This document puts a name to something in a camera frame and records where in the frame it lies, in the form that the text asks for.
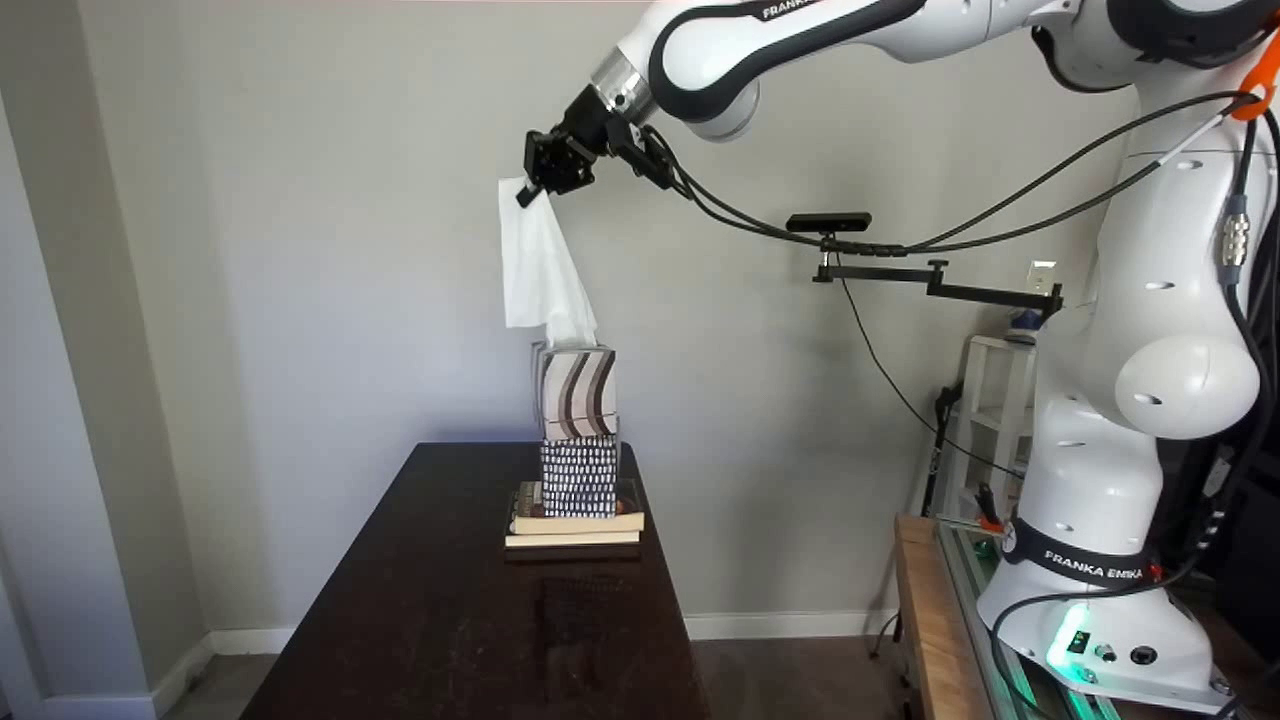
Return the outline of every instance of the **dark wooden table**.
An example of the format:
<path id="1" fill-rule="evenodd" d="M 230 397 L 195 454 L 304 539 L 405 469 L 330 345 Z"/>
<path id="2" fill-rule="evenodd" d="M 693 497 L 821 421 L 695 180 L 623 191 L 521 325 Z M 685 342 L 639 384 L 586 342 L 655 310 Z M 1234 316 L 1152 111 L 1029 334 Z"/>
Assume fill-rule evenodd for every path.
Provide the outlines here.
<path id="1" fill-rule="evenodd" d="M 535 446 L 416 449 L 242 716 L 700 720 L 655 527 L 639 554 L 517 561 L 531 477 Z"/>

